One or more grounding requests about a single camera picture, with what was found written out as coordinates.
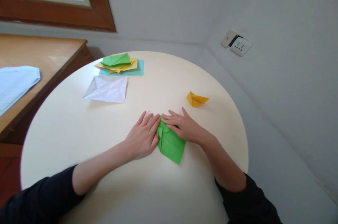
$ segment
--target white paper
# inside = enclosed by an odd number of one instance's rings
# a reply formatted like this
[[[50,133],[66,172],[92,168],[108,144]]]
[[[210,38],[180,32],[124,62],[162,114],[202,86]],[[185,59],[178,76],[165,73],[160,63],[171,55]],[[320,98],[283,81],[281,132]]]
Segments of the white paper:
[[[124,103],[126,88],[126,76],[94,76],[82,100]]]
[[[40,70],[31,66],[0,69],[0,116],[40,81]]]

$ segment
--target person's left hand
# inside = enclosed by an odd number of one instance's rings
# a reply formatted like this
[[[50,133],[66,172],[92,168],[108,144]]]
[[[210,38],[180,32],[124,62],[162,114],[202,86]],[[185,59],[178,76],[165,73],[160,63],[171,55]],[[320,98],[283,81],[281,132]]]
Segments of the person's left hand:
[[[153,116],[153,113],[147,116],[145,114],[146,111],[142,113],[127,138],[123,141],[123,144],[131,154],[132,160],[150,155],[158,143],[158,134],[155,135],[155,132],[161,121],[159,114],[155,116]]]

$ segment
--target blue paper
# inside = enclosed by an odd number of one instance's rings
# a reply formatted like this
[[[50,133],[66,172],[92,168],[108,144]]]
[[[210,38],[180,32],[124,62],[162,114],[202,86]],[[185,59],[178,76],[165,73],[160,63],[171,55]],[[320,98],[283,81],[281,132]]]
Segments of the blue paper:
[[[144,75],[144,60],[138,60],[137,68],[127,71],[121,71],[120,73],[111,73],[109,74],[109,69],[101,69],[100,74],[102,76],[117,76],[117,75]]]
[[[40,70],[31,66],[0,69],[0,116],[40,81]]]

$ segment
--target electrical outlet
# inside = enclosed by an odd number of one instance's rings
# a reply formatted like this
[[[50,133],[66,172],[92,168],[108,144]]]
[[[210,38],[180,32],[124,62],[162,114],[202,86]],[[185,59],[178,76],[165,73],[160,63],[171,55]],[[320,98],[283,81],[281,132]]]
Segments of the electrical outlet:
[[[226,36],[224,37],[222,41],[222,46],[227,48],[236,36],[237,36],[237,33],[235,33],[233,30],[228,31],[228,33],[226,34]]]
[[[251,43],[250,41],[238,37],[230,47],[230,50],[242,57],[246,54],[247,51],[249,51],[252,45],[253,43]]]

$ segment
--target white folded paper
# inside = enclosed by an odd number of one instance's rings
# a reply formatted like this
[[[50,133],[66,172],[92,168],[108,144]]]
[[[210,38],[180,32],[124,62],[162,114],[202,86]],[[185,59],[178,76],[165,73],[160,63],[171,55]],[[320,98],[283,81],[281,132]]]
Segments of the white folded paper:
[[[82,100],[124,103],[126,88],[126,76],[94,76]]]

